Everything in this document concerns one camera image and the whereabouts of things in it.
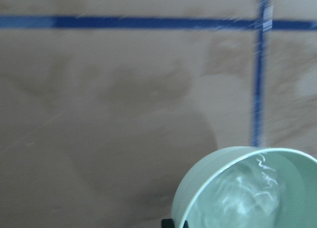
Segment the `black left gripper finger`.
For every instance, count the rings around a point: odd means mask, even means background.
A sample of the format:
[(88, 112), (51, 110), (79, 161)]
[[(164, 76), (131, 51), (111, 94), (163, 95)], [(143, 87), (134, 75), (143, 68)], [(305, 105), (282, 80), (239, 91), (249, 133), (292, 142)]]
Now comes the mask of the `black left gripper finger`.
[(162, 219), (161, 228), (175, 228), (173, 219)]

